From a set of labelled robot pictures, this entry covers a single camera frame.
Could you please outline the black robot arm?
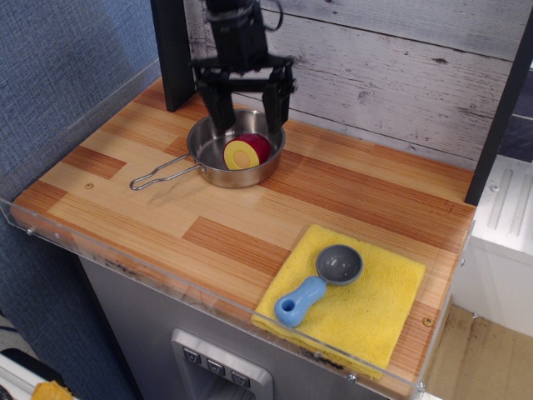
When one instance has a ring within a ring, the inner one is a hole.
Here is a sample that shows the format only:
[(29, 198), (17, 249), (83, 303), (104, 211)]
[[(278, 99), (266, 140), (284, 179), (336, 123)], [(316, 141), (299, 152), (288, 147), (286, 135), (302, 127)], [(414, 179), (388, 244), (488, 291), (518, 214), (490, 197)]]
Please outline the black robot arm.
[(279, 27), (264, 23), (258, 1), (208, 1), (217, 55), (193, 60), (193, 77), (217, 129), (236, 122), (232, 94), (261, 93), (269, 133), (288, 119), (290, 96), (296, 90), (294, 59), (270, 54), (266, 32)]

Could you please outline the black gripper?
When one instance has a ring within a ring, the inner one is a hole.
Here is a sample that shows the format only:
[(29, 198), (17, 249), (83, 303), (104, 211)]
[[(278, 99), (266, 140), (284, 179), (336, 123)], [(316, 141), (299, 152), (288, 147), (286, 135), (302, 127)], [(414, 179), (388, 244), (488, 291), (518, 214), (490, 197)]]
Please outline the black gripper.
[(233, 92), (262, 92), (269, 133), (288, 119), (290, 96), (296, 91), (291, 57), (269, 53), (259, 14), (208, 14), (217, 55), (192, 62), (197, 88), (216, 128), (235, 121)]

